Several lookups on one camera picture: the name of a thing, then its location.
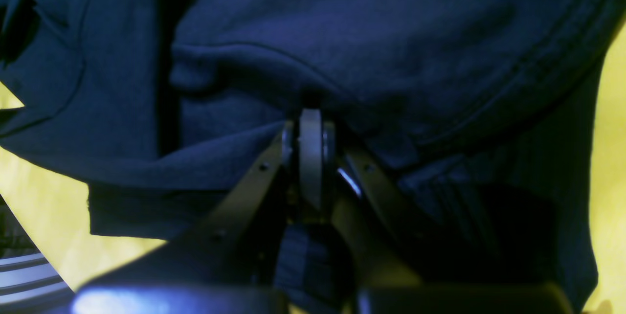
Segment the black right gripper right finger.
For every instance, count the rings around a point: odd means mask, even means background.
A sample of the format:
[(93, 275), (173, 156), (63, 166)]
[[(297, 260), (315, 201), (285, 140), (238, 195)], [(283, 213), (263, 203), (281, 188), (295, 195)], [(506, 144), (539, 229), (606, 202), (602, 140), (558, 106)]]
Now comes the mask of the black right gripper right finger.
[(486, 256), (420, 211), (330, 120), (320, 121), (320, 218), (342, 236), (360, 290), (489, 278)]

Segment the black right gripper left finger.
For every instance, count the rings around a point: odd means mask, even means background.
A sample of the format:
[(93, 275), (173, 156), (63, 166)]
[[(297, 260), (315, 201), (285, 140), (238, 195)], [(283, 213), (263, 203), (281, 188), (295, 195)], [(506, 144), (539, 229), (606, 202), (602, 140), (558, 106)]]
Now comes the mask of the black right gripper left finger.
[(226, 198), (174, 240), (81, 288), (268, 283), (290, 218), (323, 221), (323, 116), (288, 121)]

